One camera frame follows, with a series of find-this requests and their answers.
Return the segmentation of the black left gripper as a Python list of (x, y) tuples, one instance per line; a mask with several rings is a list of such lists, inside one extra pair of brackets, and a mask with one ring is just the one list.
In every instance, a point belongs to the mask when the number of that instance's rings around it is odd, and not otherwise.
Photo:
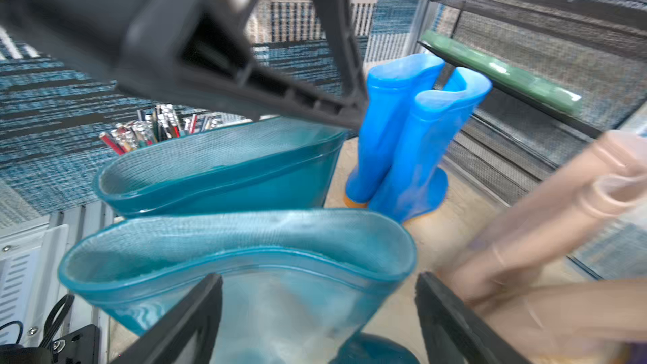
[(15, 35), (133, 94), (232, 90), (259, 65), (244, 26), (258, 0), (1, 0)]

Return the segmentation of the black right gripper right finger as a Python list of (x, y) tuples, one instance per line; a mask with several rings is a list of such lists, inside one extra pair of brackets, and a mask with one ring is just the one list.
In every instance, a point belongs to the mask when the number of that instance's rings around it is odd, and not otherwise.
[(419, 274), (414, 301), (430, 363), (530, 363), (434, 274)]

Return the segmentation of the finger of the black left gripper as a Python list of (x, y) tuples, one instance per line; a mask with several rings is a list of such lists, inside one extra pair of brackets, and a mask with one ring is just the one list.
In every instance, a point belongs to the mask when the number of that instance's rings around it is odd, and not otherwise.
[(269, 68), (251, 65), (237, 77), (192, 67), (191, 90), (197, 107), (251, 119), (280, 115), (357, 130), (367, 111), (367, 96), (357, 89), (336, 98)]
[(367, 87), (350, 11), (350, 0), (312, 1), (335, 65), (340, 72), (342, 101), (356, 111), (365, 111), (368, 106)]

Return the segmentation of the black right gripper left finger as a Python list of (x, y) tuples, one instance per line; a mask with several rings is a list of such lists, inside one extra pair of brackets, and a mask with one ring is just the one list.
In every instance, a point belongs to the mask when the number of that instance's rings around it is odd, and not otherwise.
[(222, 318), (222, 278), (209, 274), (115, 363), (208, 363)]

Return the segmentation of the teal boot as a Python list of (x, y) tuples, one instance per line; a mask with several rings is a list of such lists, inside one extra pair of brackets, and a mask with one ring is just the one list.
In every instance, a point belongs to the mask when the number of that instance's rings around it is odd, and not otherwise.
[(409, 232), (362, 209), (127, 219), (63, 257), (63, 286), (142, 335), (222, 278), (215, 363), (348, 363), (416, 265)]
[(274, 117), (119, 156), (94, 192), (124, 218), (320, 208), (343, 128)]

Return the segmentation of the teal boot front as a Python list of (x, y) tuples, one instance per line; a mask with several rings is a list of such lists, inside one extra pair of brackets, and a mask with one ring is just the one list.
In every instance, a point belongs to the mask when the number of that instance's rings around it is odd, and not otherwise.
[(362, 209), (127, 219), (63, 257), (63, 286), (142, 335), (222, 278), (215, 363), (348, 363), (416, 265), (409, 232)]

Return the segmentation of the short beige boot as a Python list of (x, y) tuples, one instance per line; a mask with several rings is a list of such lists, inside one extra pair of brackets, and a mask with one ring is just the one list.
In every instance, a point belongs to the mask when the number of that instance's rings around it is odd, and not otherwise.
[(465, 303), (532, 283), (646, 197), (646, 140), (607, 131), (507, 208), (438, 270)]

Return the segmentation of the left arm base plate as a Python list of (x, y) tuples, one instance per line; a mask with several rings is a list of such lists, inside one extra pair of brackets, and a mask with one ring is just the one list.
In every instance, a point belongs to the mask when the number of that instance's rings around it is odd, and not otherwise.
[(13, 343), (1, 345), (1, 363), (39, 364), (39, 363), (98, 363), (100, 328), (86, 325), (79, 330), (55, 338), (65, 318), (71, 312), (74, 295), (66, 294), (50, 311), (44, 323), (43, 339), (38, 347), (25, 347), (20, 344), (24, 332), (23, 323), (13, 320), (1, 325), (1, 330), (16, 325), (18, 335)]

